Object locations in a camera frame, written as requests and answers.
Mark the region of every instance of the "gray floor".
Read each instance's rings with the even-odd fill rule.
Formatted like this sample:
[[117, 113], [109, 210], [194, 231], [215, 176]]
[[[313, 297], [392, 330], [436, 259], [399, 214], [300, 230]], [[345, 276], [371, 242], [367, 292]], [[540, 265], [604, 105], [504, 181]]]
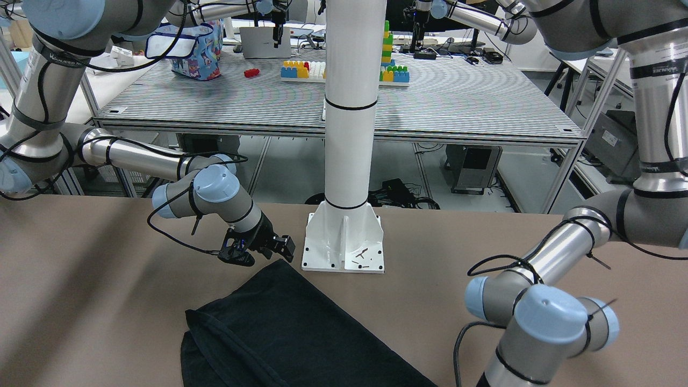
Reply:
[[[541, 90], [552, 77], [549, 72], [527, 72], [526, 75]], [[585, 123], [583, 114], [589, 114], [595, 87], [594, 81], [588, 82], [580, 112], [574, 111], [572, 119], [579, 126]], [[562, 89], [555, 88], [550, 99], [559, 104], [561, 94]], [[632, 109], [632, 102], [615, 91], [606, 109], [616, 108], [617, 103], [623, 109]], [[442, 209], [514, 211], [497, 179], [493, 181], [493, 188], [483, 195], [451, 193], [451, 176], [444, 169], [447, 159], [444, 149], [435, 144], [375, 142], [370, 189], [379, 189], [385, 180], [400, 178], [415, 194], [433, 198]], [[249, 158], [247, 163], [238, 166], [239, 180], [257, 202], [304, 203], [310, 196], [325, 190], [325, 145], [322, 140], [242, 136], [239, 153]], [[499, 174], [523, 212], [539, 212], [542, 208], [559, 170], [549, 155], [546, 148], [504, 148]], [[117, 184], [104, 183], [99, 177], [85, 182], [84, 186], [88, 194], [121, 196]], [[582, 201], [583, 197], [569, 184], [555, 206], [555, 213], [563, 213]]]

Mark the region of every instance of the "brown table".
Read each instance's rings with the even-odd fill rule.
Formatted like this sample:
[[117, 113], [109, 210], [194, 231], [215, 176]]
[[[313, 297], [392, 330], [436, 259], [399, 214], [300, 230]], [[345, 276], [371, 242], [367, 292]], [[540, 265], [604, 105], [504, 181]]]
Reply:
[[[300, 246], [311, 207], [263, 205]], [[143, 199], [42, 196], [0, 202], [0, 386], [180, 386], [184, 310], [228, 295], [268, 263], [228, 266], [150, 230]], [[466, 270], [496, 253], [520, 254], [557, 216], [379, 209], [384, 275], [301, 272], [421, 373], [453, 385]], [[207, 217], [156, 219], [214, 249], [224, 236]], [[676, 253], [668, 249], [659, 250]], [[551, 384], [688, 385], [688, 262], [647, 257], [621, 243], [584, 260], [559, 283], [575, 296], [619, 298], [621, 335], [611, 347], [568, 360]], [[300, 256], [294, 260], [300, 263]], [[501, 331], [474, 328], [462, 347], [474, 386]]]

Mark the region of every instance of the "laptop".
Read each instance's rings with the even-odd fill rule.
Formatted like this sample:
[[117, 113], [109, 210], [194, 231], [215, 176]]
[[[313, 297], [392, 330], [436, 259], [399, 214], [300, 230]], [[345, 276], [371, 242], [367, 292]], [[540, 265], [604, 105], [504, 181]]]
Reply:
[[289, 28], [284, 28], [278, 48], [272, 40], [272, 27], [241, 27], [241, 47], [246, 59], [283, 58], [292, 56]]

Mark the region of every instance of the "folded black fabric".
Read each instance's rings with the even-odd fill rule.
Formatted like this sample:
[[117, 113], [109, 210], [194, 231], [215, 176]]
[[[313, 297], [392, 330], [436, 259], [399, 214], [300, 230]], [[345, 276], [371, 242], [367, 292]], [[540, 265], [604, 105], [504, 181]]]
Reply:
[[435, 386], [283, 260], [186, 321], [186, 387]]

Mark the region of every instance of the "white pillar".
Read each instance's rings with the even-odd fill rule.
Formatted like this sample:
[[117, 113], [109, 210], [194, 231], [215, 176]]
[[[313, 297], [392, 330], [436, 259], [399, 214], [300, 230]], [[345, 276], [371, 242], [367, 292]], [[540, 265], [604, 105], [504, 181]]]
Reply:
[[327, 2], [327, 200], [306, 227], [304, 270], [385, 270], [383, 230], [367, 198], [386, 4]]

